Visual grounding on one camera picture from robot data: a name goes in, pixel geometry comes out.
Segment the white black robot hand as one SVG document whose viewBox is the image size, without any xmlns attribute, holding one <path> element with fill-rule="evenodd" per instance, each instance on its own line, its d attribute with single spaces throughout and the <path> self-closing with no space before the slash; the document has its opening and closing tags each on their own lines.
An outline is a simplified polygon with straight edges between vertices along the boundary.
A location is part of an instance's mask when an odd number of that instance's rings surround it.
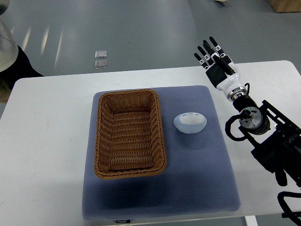
<svg viewBox="0 0 301 226">
<path fill-rule="evenodd" d="M 238 98 L 239 96 L 246 95 L 246 87 L 240 81 L 240 73 L 237 67 L 231 58 L 223 53 L 223 49 L 217 41 L 212 36 L 209 39 L 218 53 L 206 40 L 203 40 L 203 47 L 206 51 L 200 46 L 198 46 L 198 50 L 204 59 L 198 53 L 194 53 L 194 57 L 206 70 L 206 75 L 210 82 L 216 89 L 222 91 L 226 98 Z M 219 57 L 218 63 L 215 63 L 218 54 L 221 57 Z"/>
</svg>

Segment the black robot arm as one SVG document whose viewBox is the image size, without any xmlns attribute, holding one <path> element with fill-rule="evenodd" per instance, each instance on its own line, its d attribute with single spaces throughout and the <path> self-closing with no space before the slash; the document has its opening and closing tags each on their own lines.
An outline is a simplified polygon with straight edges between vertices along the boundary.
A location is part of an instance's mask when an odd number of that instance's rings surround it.
<svg viewBox="0 0 301 226">
<path fill-rule="evenodd" d="M 233 148 L 242 208 L 301 223 L 301 78 L 287 61 L 235 64 L 213 37 L 194 54 Z"/>
</svg>

